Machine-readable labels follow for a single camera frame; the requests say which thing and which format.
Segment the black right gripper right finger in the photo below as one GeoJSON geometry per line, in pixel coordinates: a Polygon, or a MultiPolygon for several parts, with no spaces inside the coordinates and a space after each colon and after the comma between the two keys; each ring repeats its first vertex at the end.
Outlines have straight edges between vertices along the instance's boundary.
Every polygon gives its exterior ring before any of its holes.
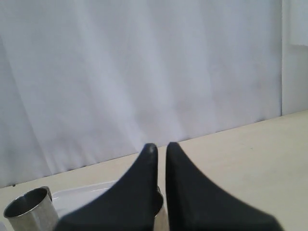
{"type": "Polygon", "coordinates": [[[166,151],[166,196],[172,231],[280,231],[277,219],[232,196],[171,142],[166,151]]]}

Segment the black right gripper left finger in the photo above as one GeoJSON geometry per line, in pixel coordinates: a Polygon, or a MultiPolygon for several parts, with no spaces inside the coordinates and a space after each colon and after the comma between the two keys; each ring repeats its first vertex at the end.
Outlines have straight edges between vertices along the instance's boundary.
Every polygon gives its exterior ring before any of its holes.
{"type": "Polygon", "coordinates": [[[105,193],[63,216],[57,231],[152,231],[158,149],[144,145],[127,172],[105,193]]]}

